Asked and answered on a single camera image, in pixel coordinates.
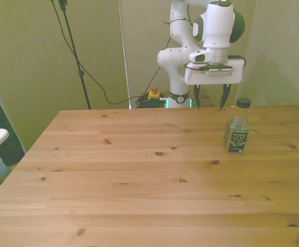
black cable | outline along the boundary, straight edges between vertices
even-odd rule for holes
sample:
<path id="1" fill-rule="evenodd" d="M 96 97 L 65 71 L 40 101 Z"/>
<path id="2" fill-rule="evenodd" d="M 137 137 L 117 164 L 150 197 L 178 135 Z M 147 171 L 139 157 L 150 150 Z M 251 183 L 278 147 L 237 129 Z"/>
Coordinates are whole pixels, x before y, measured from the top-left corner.
<path id="1" fill-rule="evenodd" d="M 66 42 L 66 44 L 67 44 L 67 46 L 68 46 L 68 48 L 70 49 L 70 51 L 72 52 L 72 54 L 73 54 L 73 56 L 75 56 L 75 54 L 74 54 L 74 52 L 73 52 L 73 50 L 72 50 L 72 48 L 71 48 L 71 46 L 70 46 L 70 44 L 68 43 L 68 41 L 67 41 L 67 39 L 66 39 L 66 37 L 65 37 L 65 34 L 64 34 L 64 30 L 63 30 L 63 26 L 62 26 L 62 23 L 61 23 L 61 20 L 60 20 L 60 18 L 59 18 L 59 15 L 58 15 L 58 12 L 57 12 L 57 9 L 56 9 L 56 6 L 55 6 L 55 4 L 53 3 L 53 0 L 51 0 L 51 3 L 52 3 L 52 5 L 53 5 L 53 8 L 54 8 L 54 10 L 55 10 L 55 13 L 56 13 L 56 16 L 57 16 L 57 18 L 58 18 L 58 22 L 59 22 L 59 25 L 60 25 L 60 28 L 61 28 L 61 31 L 62 31 L 62 35 L 63 35 L 63 38 L 64 38 L 64 40 L 65 40 L 65 42 Z M 128 100 L 130 100 L 130 99 L 133 99 L 133 98 L 139 98 L 140 96 L 135 96 L 135 97 L 131 97 L 131 98 L 129 98 L 129 99 L 126 99 L 126 100 L 123 100 L 123 101 L 121 101 L 121 102 L 117 102 L 117 103 L 111 103 L 109 100 L 108 100 L 108 98 L 107 98 L 107 96 L 106 96 L 106 91 L 105 91 L 105 89 L 102 87 L 102 85 L 85 69 L 85 67 L 81 64 L 81 62 L 79 61 L 79 64 L 80 64 L 80 66 L 81 66 L 81 68 L 83 68 L 84 69 L 84 71 L 85 71 L 85 73 L 87 73 L 90 77 L 91 77 L 91 79 L 93 79 L 96 83 L 97 83 L 97 85 L 103 90 L 103 92 L 104 92 L 104 96 L 105 96 L 105 99 L 106 99 L 106 101 L 109 103 L 109 104 L 121 104 L 121 103 L 123 103 L 123 102 L 126 102 L 126 101 L 128 101 Z"/>
<path id="2" fill-rule="evenodd" d="M 143 108 L 161 108 L 165 106 L 166 101 L 158 99 L 150 99 L 148 100 L 148 93 L 141 96 L 139 99 L 136 100 L 137 109 Z"/>
<path id="3" fill-rule="evenodd" d="M 166 46 L 165 46 L 165 49 L 168 48 L 168 45 L 169 45 L 170 40 L 171 40 L 171 37 L 169 38 L 169 40 L 168 40 L 168 42 L 167 42 L 167 44 L 166 44 Z M 159 72 L 160 69 L 161 69 L 161 67 L 158 68 L 158 70 L 156 71 L 155 75 L 153 76 L 153 78 L 152 78 L 151 81 L 149 82 L 149 84 L 148 84 L 148 86 L 147 86 L 147 88 L 146 88 L 146 90 L 145 90 L 143 96 L 146 94 L 148 88 L 150 87 L 150 84 L 152 83 L 152 81 L 154 80 L 154 78 L 156 77 L 156 75 L 158 74 L 158 72 Z"/>
<path id="4" fill-rule="evenodd" d="M 68 48 L 69 48 L 70 51 L 72 52 L 73 56 L 75 56 L 75 54 L 74 54 L 74 52 L 73 52 L 73 50 L 72 50 L 70 44 L 68 43 L 68 41 L 67 41 L 67 39 L 66 39 L 66 37 L 65 37 L 64 30 L 63 30 L 63 26 L 62 26 L 60 17 L 59 17 L 59 15 L 58 15 L 56 6 L 55 6 L 55 4 L 53 3 L 53 0 L 51 0 L 51 3 L 52 3 L 53 8 L 54 8 L 54 10 L 55 10 L 55 13 L 56 13 L 56 16 L 57 16 L 57 19 L 58 19 L 58 22 L 59 22 L 59 26 L 60 26 L 60 28 L 61 28 L 61 32 L 62 32 L 63 38 L 64 38 L 64 40 L 65 40 L 65 42 L 66 42 Z M 167 49 L 170 40 L 171 40 L 171 37 L 169 38 L 169 40 L 168 40 L 168 42 L 167 42 L 167 44 L 166 44 L 165 49 Z M 114 104 L 121 104 L 121 103 L 126 102 L 126 101 L 128 101 L 128 100 L 130 100 L 130 99 L 133 99 L 133 98 L 140 98 L 140 97 L 141 97 L 141 96 L 134 96 L 134 97 L 128 98 L 128 99 L 126 99 L 126 100 L 123 100 L 123 101 L 121 101 L 121 102 L 111 103 L 111 102 L 108 100 L 107 96 L 106 96 L 106 91 L 105 91 L 105 89 L 103 88 L 103 86 L 102 86 L 102 85 L 101 85 L 101 84 L 100 84 L 100 83 L 99 83 L 99 82 L 98 82 L 98 81 L 97 81 L 97 80 L 96 80 L 96 79 L 95 79 L 95 78 L 94 78 L 94 77 L 93 77 L 93 76 L 92 76 L 92 75 L 85 69 L 85 67 L 81 64 L 80 61 L 79 61 L 79 64 L 80 64 L 81 68 L 84 69 L 85 73 L 87 73 L 87 74 L 89 75 L 89 77 L 90 77 L 92 80 L 94 80 L 94 81 L 96 82 L 96 84 L 102 89 L 102 91 L 103 91 L 103 93 L 104 93 L 104 96 L 105 96 L 105 99 L 106 99 L 106 101 L 107 101 L 109 104 L 111 104 L 111 105 L 114 105 Z M 158 72 L 159 72 L 160 69 L 161 69 L 161 67 L 159 67 L 159 68 L 157 69 L 157 71 L 156 71 L 156 73 L 154 74 L 153 78 L 152 78 L 151 81 L 149 82 L 149 84 L 148 84 L 148 86 L 147 86 L 147 88 L 146 88 L 146 90 L 145 90 L 145 92 L 144 92 L 144 95 L 146 94 L 146 92 L 147 92 L 147 90 L 148 90 L 150 84 L 152 83 L 152 81 L 154 80 L 154 78 L 156 77 L 156 75 L 158 74 Z"/>
<path id="5" fill-rule="evenodd" d="M 242 59 L 244 60 L 244 66 L 243 66 L 243 68 L 244 68 L 244 67 L 246 66 L 246 64 L 247 64 L 246 59 L 245 59 L 244 57 L 240 56 L 240 55 L 228 55 L 228 58 L 230 58 L 230 59 L 238 59 L 238 58 L 242 58 Z"/>
<path id="6" fill-rule="evenodd" d="M 190 5 L 189 4 L 187 4 L 187 15 L 189 16 L 189 21 L 191 23 L 191 26 L 193 26 L 193 23 L 192 23 L 191 17 L 190 17 Z"/>

plastic bottle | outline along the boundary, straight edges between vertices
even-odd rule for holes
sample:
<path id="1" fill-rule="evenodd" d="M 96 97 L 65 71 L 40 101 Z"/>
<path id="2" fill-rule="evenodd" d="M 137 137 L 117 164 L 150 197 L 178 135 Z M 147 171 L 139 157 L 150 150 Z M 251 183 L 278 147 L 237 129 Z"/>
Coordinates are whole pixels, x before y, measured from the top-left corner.
<path id="1" fill-rule="evenodd" d="M 250 103 L 250 99 L 239 98 L 236 110 L 227 122 L 223 143 L 229 153 L 243 153 L 250 129 L 248 122 Z"/>

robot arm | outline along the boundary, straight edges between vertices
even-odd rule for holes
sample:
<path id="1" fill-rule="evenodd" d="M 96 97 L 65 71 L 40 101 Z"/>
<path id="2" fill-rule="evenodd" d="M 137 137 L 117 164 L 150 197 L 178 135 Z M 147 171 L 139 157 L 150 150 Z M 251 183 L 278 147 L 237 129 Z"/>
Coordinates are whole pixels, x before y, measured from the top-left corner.
<path id="1" fill-rule="evenodd" d="M 203 42 L 203 48 L 190 54 L 191 62 L 185 73 L 186 84 L 240 83 L 244 60 L 229 60 L 228 55 L 230 42 L 241 37 L 244 27 L 242 16 L 229 1 L 209 3 L 207 11 L 194 23 L 193 36 L 198 42 Z"/>
<path id="2" fill-rule="evenodd" d="M 195 21 L 193 31 L 187 20 L 188 4 L 207 7 L 206 12 Z M 230 42 L 235 42 L 244 31 L 243 29 L 238 32 L 242 28 L 235 28 L 236 18 L 242 19 L 240 14 L 235 13 L 228 0 L 173 0 L 170 35 L 182 47 L 168 48 L 160 51 L 158 55 L 159 65 L 166 70 L 170 78 L 171 107 L 189 106 L 189 100 L 186 98 L 189 92 L 188 85 L 241 82 L 244 61 L 228 59 Z M 202 49 L 196 41 L 203 41 Z"/>

wood knot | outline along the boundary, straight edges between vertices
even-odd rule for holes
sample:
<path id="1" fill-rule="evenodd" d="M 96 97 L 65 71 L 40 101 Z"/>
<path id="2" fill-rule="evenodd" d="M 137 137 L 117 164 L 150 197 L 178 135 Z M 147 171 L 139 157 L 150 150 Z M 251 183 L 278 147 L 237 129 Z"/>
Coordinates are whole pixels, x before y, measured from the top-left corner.
<path id="1" fill-rule="evenodd" d="M 85 234 L 85 232 L 86 232 L 86 229 L 85 229 L 85 228 L 82 228 L 82 229 L 78 230 L 78 232 L 77 232 L 77 236 L 80 237 L 80 236 L 82 236 L 83 234 Z"/>
<path id="2" fill-rule="evenodd" d="M 165 156 L 165 154 L 163 152 L 156 152 L 155 155 L 156 156 Z"/>
<path id="3" fill-rule="evenodd" d="M 127 185 L 129 185 L 129 183 L 117 183 L 117 185 L 119 185 L 119 186 L 127 186 Z"/>
<path id="4" fill-rule="evenodd" d="M 283 126 L 289 126 L 287 123 L 285 123 L 285 122 L 279 122 L 281 125 L 283 125 Z"/>

bottle label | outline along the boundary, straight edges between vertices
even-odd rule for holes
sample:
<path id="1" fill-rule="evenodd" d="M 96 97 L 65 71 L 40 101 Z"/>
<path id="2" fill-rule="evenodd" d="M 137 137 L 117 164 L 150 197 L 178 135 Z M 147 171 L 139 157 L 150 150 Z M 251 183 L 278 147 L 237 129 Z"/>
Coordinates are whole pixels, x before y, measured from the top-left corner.
<path id="1" fill-rule="evenodd" d="M 242 153 L 246 144 L 248 130 L 234 130 L 230 142 L 229 153 Z"/>

